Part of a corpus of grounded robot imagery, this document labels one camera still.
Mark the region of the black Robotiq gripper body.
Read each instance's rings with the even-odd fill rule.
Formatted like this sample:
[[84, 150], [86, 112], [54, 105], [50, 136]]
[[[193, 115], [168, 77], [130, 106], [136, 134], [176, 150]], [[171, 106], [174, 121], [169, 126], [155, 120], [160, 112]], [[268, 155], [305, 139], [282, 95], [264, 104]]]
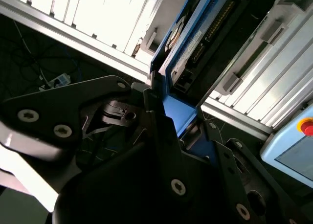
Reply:
[[61, 191], [55, 224], [231, 224], [232, 203], [205, 160], [182, 154], [184, 195], [163, 181], [144, 143], [72, 178]]

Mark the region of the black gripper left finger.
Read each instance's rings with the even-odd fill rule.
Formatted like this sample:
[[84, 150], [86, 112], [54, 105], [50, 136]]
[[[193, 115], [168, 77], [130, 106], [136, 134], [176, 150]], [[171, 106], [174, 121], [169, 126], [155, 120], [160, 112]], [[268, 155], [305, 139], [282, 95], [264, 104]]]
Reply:
[[118, 128], [112, 138], [121, 152], [144, 143], [155, 156], [163, 181], [186, 192], [183, 159], [173, 120], [159, 92], [106, 76], [5, 100], [0, 105], [0, 169], [12, 174], [41, 202], [57, 199], [79, 171], [75, 155], [82, 141]]

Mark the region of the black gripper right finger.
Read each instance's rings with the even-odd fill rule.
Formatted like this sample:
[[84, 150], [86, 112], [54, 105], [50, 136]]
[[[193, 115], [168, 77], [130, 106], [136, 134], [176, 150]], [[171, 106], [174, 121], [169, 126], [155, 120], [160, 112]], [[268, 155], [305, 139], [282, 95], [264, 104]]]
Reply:
[[226, 208], [233, 222], [240, 224], [309, 224], [293, 200], [241, 141], [220, 141], [218, 127], [204, 121], [203, 131], [210, 143], [205, 154], [217, 170]]

